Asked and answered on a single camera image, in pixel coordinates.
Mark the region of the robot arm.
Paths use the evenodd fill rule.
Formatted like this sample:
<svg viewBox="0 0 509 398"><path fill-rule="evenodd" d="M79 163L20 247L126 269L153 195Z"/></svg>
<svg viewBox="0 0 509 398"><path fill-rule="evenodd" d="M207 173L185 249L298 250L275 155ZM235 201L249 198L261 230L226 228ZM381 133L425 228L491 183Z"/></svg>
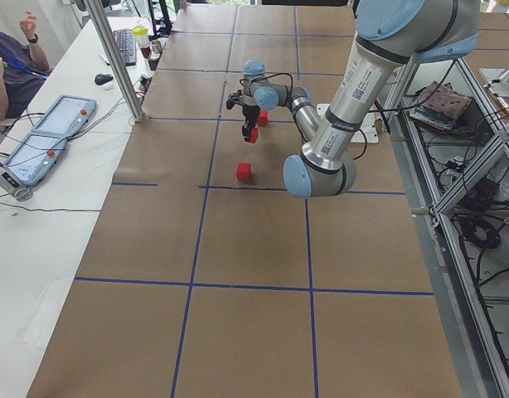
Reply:
<svg viewBox="0 0 509 398"><path fill-rule="evenodd" d="M361 1L345 75L323 116L303 87L270 82L260 61L245 63L242 88L227 105L242 107L245 137L261 110L289 109L305 143L284 162L287 191L299 198L340 195L356 179L347 144L391 72L409 61L431 63L469 54L477 43L479 13L478 1Z"/></svg>

